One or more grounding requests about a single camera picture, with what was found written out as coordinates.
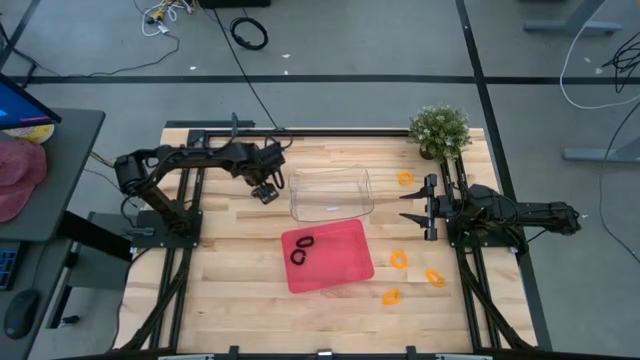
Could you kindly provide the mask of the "grey desk foot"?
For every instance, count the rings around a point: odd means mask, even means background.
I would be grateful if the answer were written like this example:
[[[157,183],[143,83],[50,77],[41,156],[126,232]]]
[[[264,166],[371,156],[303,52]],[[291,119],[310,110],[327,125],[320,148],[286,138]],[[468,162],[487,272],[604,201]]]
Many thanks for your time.
[[[528,20],[524,23],[526,32],[546,33],[554,35],[590,35],[609,36],[623,29],[616,22],[594,20],[595,15],[606,0],[583,0],[578,7],[564,20]]]
[[[568,161],[640,163],[640,137],[610,150],[566,148],[562,153],[562,157]]]

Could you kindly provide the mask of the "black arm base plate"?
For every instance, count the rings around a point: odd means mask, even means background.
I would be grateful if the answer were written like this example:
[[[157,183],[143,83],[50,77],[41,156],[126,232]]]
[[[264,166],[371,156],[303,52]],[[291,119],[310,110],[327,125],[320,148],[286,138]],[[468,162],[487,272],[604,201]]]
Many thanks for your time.
[[[136,219],[136,248],[194,248],[199,245],[203,214],[187,212],[185,221],[167,221],[157,211],[142,211]]]
[[[512,227],[480,215],[453,215],[447,219],[447,230],[449,243],[455,248],[517,248],[520,245],[520,237]]]

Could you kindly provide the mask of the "clear plastic bin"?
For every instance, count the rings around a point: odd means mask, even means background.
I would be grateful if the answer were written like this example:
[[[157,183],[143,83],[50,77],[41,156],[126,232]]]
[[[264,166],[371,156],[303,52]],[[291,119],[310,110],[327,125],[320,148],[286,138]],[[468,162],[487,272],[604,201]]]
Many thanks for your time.
[[[289,176],[291,216],[298,222],[316,223],[359,218],[375,208],[368,170],[349,168],[304,172]]]

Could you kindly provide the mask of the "pink cap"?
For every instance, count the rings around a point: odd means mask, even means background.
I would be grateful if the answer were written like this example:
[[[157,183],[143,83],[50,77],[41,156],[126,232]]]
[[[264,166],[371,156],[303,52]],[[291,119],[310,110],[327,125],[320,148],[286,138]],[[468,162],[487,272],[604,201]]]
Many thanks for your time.
[[[44,148],[23,139],[0,142],[0,223],[15,218],[47,176]]]

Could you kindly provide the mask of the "yellow round object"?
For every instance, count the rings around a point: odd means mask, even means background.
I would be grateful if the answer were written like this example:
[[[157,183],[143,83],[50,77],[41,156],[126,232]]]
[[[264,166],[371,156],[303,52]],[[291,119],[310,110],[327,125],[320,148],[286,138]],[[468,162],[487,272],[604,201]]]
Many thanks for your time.
[[[12,138],[26,140],[33,144],[43,144],[52,137],[54,131],[55,125],[47,124],[32,127],[5,129],[3,130],[3,133]]]

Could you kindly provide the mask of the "computer monitor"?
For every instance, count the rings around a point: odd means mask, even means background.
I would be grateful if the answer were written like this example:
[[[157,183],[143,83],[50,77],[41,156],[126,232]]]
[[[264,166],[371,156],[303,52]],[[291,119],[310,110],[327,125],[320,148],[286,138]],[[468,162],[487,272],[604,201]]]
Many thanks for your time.
[[[0,130],[57,124],[60,115],[0,73]]]

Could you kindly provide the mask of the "dark grey side desk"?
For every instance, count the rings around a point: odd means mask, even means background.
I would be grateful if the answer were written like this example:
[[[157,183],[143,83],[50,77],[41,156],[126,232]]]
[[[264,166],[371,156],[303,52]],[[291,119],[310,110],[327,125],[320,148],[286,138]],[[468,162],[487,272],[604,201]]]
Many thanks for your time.
[[[130,242],[84,217],[67,210],[89,154],[105,119],[99,110],[58,109],[62,121],[44,143],[48,174],[19,216],[0,224],[0,266],[6,253],[17,254],[12,262],[13,283],[0,289],[0,360],[27,360],[41,328],[59,323],[71,292],[68,277],[76,265],[88,263],[78,251],[129,262]],[[11,339],[3,330],[10,303],[21,292],[39,295],[31,330]]]

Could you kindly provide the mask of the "black aluminium table frame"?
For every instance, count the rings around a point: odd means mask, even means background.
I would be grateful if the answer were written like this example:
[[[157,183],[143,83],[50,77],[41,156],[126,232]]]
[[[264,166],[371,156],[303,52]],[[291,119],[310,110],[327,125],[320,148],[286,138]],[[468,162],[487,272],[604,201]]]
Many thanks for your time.
[[[282,190],[264,205],[241,179],[211,169],[161,182],[169,195],[201,194],[203,229],[190,252],[185,286],[169,302],[158,342],[130,343],[135,327],[153,308],[158,290],[179,267],[164,249],[145,253],[131,268],[115,341],[118,359],[156,359],[174,354],[214,354],[215,360],[421,360],[435,354],[469,353],[489,330],[480,305],[468,306],[457,256],[445,239],[426,241],[422,230],[400,216],[423,208],[397,175],[421,179],[436,170],[422,159],[402,128],[294,128],[285,174],[361,165],[372,181],[374,210],[363,218],[374,277],[368,281],[304,294],[286,285],[280,237],[297,227]],[[409,258],[405,269],[391,265],[393,252]],[[437,288],[426,276],[446,280]],[[401,300],[382,297],[399,289]]]

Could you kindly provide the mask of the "potted green plant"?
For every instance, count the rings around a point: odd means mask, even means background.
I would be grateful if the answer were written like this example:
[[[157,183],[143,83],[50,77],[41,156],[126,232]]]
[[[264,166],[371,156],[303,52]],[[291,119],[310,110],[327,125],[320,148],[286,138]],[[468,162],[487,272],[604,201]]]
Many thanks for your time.
[[[424,159],[443,162],[459,156],[471,143],[468,120],[462,108],[430,105],[410,118],[409,136]]]

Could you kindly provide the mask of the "black keyboard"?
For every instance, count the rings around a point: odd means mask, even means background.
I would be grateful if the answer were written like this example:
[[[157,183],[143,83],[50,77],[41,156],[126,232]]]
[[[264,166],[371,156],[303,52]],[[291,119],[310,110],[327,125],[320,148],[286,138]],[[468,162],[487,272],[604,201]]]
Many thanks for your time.
[[[20,242],[0,242],[0,291],[12,288],[21,259]]]

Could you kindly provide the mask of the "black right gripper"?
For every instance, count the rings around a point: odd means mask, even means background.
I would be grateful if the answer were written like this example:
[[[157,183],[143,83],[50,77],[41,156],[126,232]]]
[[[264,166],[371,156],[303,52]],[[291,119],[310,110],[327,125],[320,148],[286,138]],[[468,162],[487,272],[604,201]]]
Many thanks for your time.
[[[424,179],[424,186],[419,191],[400,196],[400,199],[427,199],[425,206],[426,216],[400,213],[400,216],[417,223],[420,227],[426,227],[425,239],[427,241],[437,240],[436,218],[448,218],[453,213],[452,200],[447,195],[436,196],[437,175],[429,174]]]

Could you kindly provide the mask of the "black computer mouse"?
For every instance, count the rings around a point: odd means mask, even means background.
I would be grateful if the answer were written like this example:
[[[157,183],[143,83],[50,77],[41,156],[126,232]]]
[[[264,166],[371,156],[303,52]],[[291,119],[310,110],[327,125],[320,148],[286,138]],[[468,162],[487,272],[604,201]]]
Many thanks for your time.
[[[40,295],[35,289],[16,294],[10,301],[3,319],[4,334],[13,340],[24,338],[32,329]]]

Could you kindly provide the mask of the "black box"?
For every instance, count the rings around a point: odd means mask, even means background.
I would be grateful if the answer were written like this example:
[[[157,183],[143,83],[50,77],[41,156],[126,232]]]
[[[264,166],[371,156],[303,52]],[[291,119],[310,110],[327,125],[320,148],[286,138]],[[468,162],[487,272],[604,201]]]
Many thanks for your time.
[[[272,0],[198,0],[202,8],[247,8],[268,7]]]

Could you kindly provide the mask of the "pink translucent plastic bin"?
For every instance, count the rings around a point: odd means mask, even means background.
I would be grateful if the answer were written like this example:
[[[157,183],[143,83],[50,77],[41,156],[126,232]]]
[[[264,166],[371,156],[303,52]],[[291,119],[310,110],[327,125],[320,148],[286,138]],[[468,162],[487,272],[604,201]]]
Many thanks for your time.
[[[306,251],[306,261],[296,266],[290,254],[296,241],[313,236],[315,243]],[[281,235],[288,288],[298,294],[365,281],[374,275],[374,266],[364,227],[359,219],[350,219],[284,232]]]

